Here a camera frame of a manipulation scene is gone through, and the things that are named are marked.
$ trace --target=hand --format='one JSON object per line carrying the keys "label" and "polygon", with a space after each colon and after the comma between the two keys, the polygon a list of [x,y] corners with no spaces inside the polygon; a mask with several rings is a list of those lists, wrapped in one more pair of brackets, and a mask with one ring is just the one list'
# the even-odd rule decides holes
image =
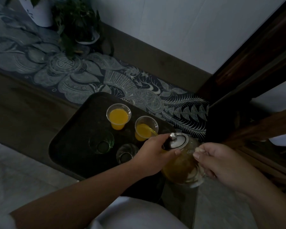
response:
{"label": "hand", "polygon": [[180,155],[181,151],[178,149],[163,152],[162,145],[169,135],[169,133],[160,134],[149,138],[135,157],[130,160],[136,167],[140,168],[144,177],[158,173],[171,159]]}
{"label": "hand", "polygon": [[218,178],[226,186],[246,195],[255,193],[267,179],[228,146],[205,143],[194,152],[194,158],[211,178]]}

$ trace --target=person's right arm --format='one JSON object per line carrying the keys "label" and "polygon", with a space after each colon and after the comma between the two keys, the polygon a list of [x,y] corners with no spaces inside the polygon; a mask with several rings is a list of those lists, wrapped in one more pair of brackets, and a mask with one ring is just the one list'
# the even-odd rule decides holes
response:
{"label": "person's right arm", "polygon": [[209,177],[246,196],[259,229],[286,229],[284,193],[228,146],[205,143],[199,148],[194,158]]}

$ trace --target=person's left arm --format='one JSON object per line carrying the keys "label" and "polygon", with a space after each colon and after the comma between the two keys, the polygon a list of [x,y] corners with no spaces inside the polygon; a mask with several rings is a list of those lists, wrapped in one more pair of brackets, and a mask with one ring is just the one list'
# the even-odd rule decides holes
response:
{"label": "person's left arm", "polygon": [[63,188],[11,212],[18,229],[85,228],[128,187],[158,173],[179,150],[161,152],[169,134],[148,139],[137,155],[122,165]]}

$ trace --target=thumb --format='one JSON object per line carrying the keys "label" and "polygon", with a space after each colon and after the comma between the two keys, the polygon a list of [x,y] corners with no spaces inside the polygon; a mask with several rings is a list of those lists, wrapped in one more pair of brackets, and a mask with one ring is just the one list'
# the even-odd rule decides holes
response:
{"label": "thumb", "polygon": [[169,162],[173,158],[178,157],[180,154],[181,154],[181,151],[179,149],[172,149],[164,153],[163,156],[164,156],[164,159],[166,159],[166,161]]}
{"label": "thumb", "polygon": [[215,173],[217,172],[219,167],[219,160],[217,158],[208,156],[200,152],[194,152],[193,157],[205,168],[210,169]]}

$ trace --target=forearm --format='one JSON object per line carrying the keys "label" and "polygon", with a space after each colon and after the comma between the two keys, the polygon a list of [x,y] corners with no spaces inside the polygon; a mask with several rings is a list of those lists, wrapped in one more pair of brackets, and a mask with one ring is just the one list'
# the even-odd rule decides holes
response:
{"label": "forearm", "polygon": [[286,196],[269,180],[248,196],[248,203],[259,229],[286,229]]}
{"label": "forearm", "polygon": [[141,178],[139,169],[127,162],[37,199],[11,215],[18,229],[82,229]]}

